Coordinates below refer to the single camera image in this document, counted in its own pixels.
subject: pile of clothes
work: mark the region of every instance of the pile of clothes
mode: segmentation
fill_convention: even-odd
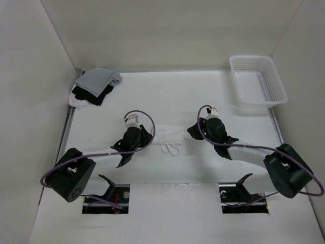
[[[69,96],[69,105],[78,109],[89,103],[100,106],[105,96],[121,81],[118,72],[96,67],[76,80]]]

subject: white panel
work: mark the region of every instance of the white panel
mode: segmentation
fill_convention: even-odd
[[[25,244],[75,71],[39,0],[0,8],[0,243]]]
[[[287,90],[288,103],[276,114],[286,142],[293,145],[315,175],[325,184],[325,1],[306,0],[273,54]],[[308,189],[318,192],[315,183]],[[314,198],[325,228],[325,197]]]
[[[308,197],[268,199],[270,214],[222,214],[216,184],[131,184],[128,215],[83,215],[46,189],[30,244],[324,244]]]
[[[67,142],[67,149],[98,151],[109,148],[126,131],[123,116],[132,109],[149,113],[157,125],[184,126],[196,123],[198,109],[215,106],[226,131],[247,143],[276,147],[280,143],[267,109],[238,109],[231,90],[231,74],[207,72],[122,73],[123,81],[107,95],[102,106],[76,110]],[[140,115],[140,123],[150,131],[150,121]],[[263,174],[266,169],[241,161],[223,159],[206,141],[197,141],[185,132],[180,155],[164,154],[159,145],[136,153],[121,168],[115,168],[119,157],[97,158],[97,165],[87,190],[103,194],[107,184],[104,174],[118,184],[191,183],[238,181],[247,173]]]
[[[302,0],[42,0],[75,67],[228,69],[270,55]]]

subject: gray cloth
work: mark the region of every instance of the gray cloth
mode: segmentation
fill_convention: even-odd
[[[107,85],[115,86],[121,81],[122,77],[118,72],[96,67],[79,77],[75,83],[98,98]]]

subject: white floor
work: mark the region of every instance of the white floor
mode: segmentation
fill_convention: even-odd
[[[122,118],[132,109],[148,112],[157,125],[188,128],[204,104],[218,108],[231,136],[265,146],[280,144],[266,109],[237,108],[229,72],[124,73],[122,77],[122,84],[101,107],[75,112],[67,149],[107,149],[122,137]],[[149,129],[149,120],[140,119]],[[223,215],[216,182],[237,181],[265,169],[222,159],[208,143],[186,138],[178,157],[150,146],[119,169],[115,168],[119,157],[95,159],[86,193],[106,190],[99,173],[118,184],[131,183],[128,215],[82,215],[82,198],[66,203],[46,189],[30,243],[324,243],[307,196],[273,196],[268,200],[270,214]]]

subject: white strap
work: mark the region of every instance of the white strap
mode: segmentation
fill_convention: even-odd
[[[174,157],[177,157],[177,156],[179,155],[179,149],[177,148],[177,146],[175,146],[174,143],[172,143],[172,142],[166,143],[165,146],[167,147],[167,151],[164,150],[164,147],[163,147],[163,146],[164,146],[164,145],[160,145],[160,147],[161,147],[161,151],[162,151],[164,154],[170,154],[170,155],[172,155],[172,156],[174,156]],[[172,150],[171,150],[172,147],[177,151],[177,154],[173,154],[173,153],[172,153]]]

